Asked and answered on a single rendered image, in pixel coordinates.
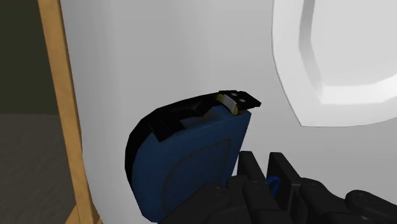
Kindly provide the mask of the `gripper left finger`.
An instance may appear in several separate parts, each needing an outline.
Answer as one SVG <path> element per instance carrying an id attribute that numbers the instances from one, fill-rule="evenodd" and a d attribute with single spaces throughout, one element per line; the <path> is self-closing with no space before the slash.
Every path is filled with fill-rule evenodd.
<path id="1" fill-rule="evenodd" d="M 279 208 L 250 151 L 239 153 L 226 187 L 202 186 L 158 224 L 292 224 Z"/>

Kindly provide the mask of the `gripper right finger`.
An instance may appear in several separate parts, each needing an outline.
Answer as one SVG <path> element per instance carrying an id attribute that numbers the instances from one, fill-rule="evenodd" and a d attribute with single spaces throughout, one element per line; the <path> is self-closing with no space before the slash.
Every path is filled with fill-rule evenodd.
<path id="1" fill-rule="evenodd" d="M 397 205 L 363 190 L 337 197 L 300 177 L 282 153 L 270 153 L 267 179 L 275 179 L 271 192 L 295 224 L 397 224 Z"/>

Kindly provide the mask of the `blue and black tape measure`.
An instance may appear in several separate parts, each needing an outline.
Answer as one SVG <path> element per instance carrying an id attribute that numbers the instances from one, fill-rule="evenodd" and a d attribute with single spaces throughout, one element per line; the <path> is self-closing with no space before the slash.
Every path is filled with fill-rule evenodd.
<path id="1" fill-rule="evenodd" d="M 259 100 L 244 91 L 184 99 L 155 109 L 130 133 L 125 173 L 141 214 L 158 224 L 202 186 L 226 187 Z"/>

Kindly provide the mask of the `white plate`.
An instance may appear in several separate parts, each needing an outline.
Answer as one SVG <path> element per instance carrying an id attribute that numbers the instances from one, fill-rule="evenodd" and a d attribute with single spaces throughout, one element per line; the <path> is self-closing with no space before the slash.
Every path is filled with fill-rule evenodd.
<path id="1" fill-rule="evenodd" d="M 302 126 L 397 118 L 397 0 L 274 0 L 272 49 Z"/>

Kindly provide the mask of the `white table with wooden rim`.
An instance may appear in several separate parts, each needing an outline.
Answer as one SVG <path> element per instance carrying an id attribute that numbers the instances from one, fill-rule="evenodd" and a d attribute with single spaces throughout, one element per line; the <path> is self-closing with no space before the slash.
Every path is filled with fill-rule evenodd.
<path id="1" fill-rule="evenodd" d="M 302 175 L 343 197 L 364 190 L 397 204 L 397 118 L 351 127 L 305 127 L 279 79 L 274 0 L 39 0 L 49 58 L 66 52 L 92 202 L 103 224 L 151 224 L 128 184 L 125 148 L 139 120 L 161 106 L 243 90 L 252 111 L 242 149 L 265 169 L 283 153 Z"/>

